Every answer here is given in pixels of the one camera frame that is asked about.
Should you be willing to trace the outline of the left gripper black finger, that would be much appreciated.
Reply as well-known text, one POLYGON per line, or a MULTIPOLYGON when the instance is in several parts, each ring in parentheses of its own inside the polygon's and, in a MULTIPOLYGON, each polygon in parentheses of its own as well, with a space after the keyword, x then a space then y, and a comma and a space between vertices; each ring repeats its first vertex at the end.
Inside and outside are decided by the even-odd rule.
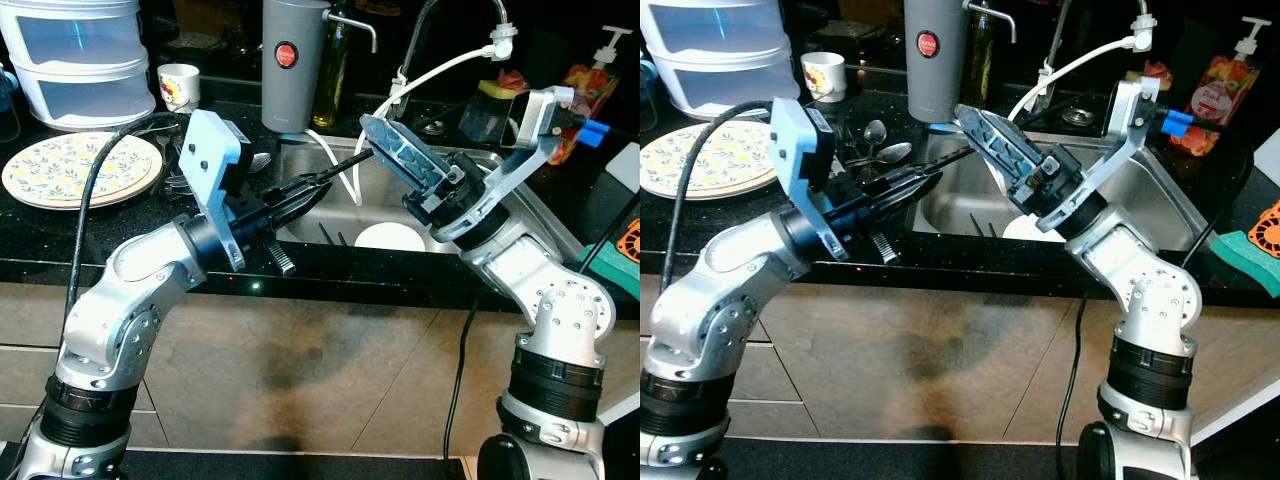
POLYGON ((876 220, 887 221, 928 195, 940 178, 911 178, 876 196, 876 220))
POLYGON ((314 193, 298 195, 285 200, 280 205, 271 206, 271 228, 282 229, 292 221, 301 219, 325 198, 330 188, 332 183, 320 187, 314 193))
POLYGON ((891 186, 900 184, 911 178, 940 178, 941 180, 946 166, 973 152, 975 152, 974 148, 960 148, 943 155, 937 163, 931 165, 909 165, 887 172, 868 184, 868 196, 872 201, 876 201, 877 195, 886 192, 891 186))
POLYGON ((372 150, 365 150, 334 166, 329 166, 325 170, 300 174, 282 182, 280 184, 273 186, 268 189, 268 204, 276 206, 298 195, 314 193, 320 187, 329 186, 333 177, 338 177, 342 172, 349 170, 352 166, 358 165, 361 161, 367 160, 371 156, 372 150))

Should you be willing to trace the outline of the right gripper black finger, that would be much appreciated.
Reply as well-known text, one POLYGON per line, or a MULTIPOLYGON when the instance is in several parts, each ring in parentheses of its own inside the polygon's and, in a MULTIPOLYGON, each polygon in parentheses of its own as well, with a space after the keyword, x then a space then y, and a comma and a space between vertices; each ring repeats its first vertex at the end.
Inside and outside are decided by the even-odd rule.
POLYGON ((375 156, 408 186, 407 195, 435 195, 443 182, 453 184, 453 165, 408 127, 371 114, 364 114, 360 124, 375 156))
POLYGON ((1005 116, 959 104, 955 120, 1001 186, 1018 183, 1044 160, 1044 152, 1005 116))

